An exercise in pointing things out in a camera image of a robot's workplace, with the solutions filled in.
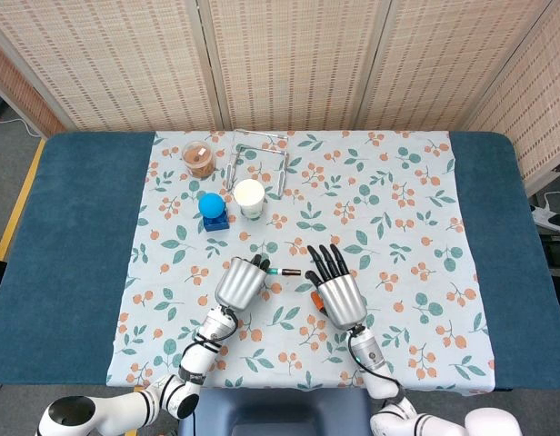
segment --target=metal frame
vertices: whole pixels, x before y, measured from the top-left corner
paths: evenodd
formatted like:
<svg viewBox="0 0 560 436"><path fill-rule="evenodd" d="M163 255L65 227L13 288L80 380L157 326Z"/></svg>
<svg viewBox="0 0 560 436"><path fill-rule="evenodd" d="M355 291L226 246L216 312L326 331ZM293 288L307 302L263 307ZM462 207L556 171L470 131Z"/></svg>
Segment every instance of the metal frame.
<svg viewBox="0 0 560 436"><path fill-rule="evenodd" d="M234 129L234 136L232 137L232 153L229 156L229 162L225 166L225 189L229 192L234 187L235 182L235 168L237 167L237 160L243 150L255 150L257 152L268 152L272 154L281 154L284 157L282 161L282 169L278 175L278 187L276 188L276 195L282 198L284 194L284 187L286 185L286 169L288 168L288 160L290 159L290 154L286 150L267 150L265 148L253 147L251 145L240 144L239 148L235 145L235 133L239 132L241 134L260 134L267 138L274 137L278 139L284 139L288 143L288 136L284 134L267 134L265 132L254 132L246 129Z"/></svg>

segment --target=robot finger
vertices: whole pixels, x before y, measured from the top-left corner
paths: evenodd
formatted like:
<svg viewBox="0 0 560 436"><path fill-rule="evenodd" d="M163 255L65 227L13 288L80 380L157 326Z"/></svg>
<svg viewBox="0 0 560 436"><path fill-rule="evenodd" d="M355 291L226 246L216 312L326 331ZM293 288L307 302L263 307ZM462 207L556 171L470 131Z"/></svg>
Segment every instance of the robot finger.
<svg viewBox="0 0 560 436"><path fill-rule="evenodd" d="M314 272L314 271L308 270L305 274L305 278L310 280L315 287L318 287L321 284L323 284L323 281L320 280L320 278L318 277L318 275L316 275L316 272Z"/></svg>
<svg viewBox="0 0 560 436"><path fill-rule="evenodd" d="M310 252L311 256L313 256L313 261L315 261L316 269L320 273L320 276L323 278L323 281L331 280L331 274L326 269L325 264L323 263L323 259L318 255L316 250L312 245L307 245L306 248Z"/></svg>
<svg viewBox="0 0 560 436"><path fill-rule="evenodd" d="M254 256L252 258L252 265L255 266L260 266L260 262L262 261L262 255L261 254L257 254L256 256Z"/></svg>
<svg viewBox="0 0 560 436"><path fill-rule="evenodd" d="M264 259L262 263L260 263L260 269L263 271L268 271L269 267L270 267L270 261L268 259Z"/></svg>
<svg viewBox="0 0 560 436"><path fill-rule="evenodd" d="M326 247L324 245L320 245L319 248L321 253L325 257L326 266L328 266L328 271L331 273L333 278L335 279L336 277L341 276L342 274L339 272L338 268L336 267L335 260L333 259L333 256L331 256L331 253L328 250L326 250Z"/></svg>
<svg viewBox="0 0 560 436"><path fill-rule="evenodd" d="M336 264L338 265L338 269L341 272L341 274L342 275L349 274L349 269L346 267L346 263L345 263L345 259L343 259L343 255L341 254L341 252L338 251L338 248L336 248L336 245L334 245L333 243L331 243L331 250L335 255Z"/></svg>

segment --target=table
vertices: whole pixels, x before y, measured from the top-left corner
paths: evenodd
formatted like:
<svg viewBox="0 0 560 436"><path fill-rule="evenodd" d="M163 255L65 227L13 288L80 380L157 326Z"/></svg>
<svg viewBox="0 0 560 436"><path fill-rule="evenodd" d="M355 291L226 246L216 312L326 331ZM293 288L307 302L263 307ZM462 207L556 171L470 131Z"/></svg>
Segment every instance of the table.
<svg viewBox="0 0 560 436"><path fill-rule="evenodd" d="M154 136L47 143L0 290L0 382L105 383ZM560 387L560 311L512 145L490 133L451 141L496 388Z"/></svg>

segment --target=robotic arm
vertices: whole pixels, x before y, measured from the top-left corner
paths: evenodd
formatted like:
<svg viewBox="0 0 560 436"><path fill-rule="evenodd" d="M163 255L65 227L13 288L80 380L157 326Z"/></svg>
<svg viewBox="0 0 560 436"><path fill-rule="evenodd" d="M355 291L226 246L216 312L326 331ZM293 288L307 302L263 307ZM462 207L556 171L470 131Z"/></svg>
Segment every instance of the robotic arm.
<svg viewBox="0 0 560 436"><path fill-rule="evenodd" d="M269 261L257 254L251 262L235 257L215 290L219 303L211 309L193 341L183 351L179 376L166 375L144 391L114 398L65 397L50 404L36 436L103 436L123 434L152 424L161 409L183 419L195 410L209 367L224 341L237 329L243 311L260 290Z"/></svg>
<svg viewBox="0 0 560 436"><path fill-rule="evenodd" d="M312 294L316 307L337 328L349 331L348 349L361 372L366 374L363 380L369 396L385 400L385 407L371 418L374 436L522 436L516 418L499 409L471 411L465 417L465 427L432 415L418 414L385 364L375 336L362 324L366 308L341 253L331 244L333 258L320 245L323 262L314 247L308 245L307 248L322 278L313 271L305 275L318 290Z"/></svg>

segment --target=blue ball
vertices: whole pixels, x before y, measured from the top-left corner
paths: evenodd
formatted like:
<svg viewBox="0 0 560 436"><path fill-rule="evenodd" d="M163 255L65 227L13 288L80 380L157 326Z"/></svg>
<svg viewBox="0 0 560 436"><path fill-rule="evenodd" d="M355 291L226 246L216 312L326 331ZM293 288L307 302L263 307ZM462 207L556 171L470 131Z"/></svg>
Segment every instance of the blue ball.
<svg viewBox="0 0 560 436"><path fill-rule="evenodd" d="M224 199L216 193L206 193L199 200L199 213L205 218L217 218L224 210Z"/></svg>

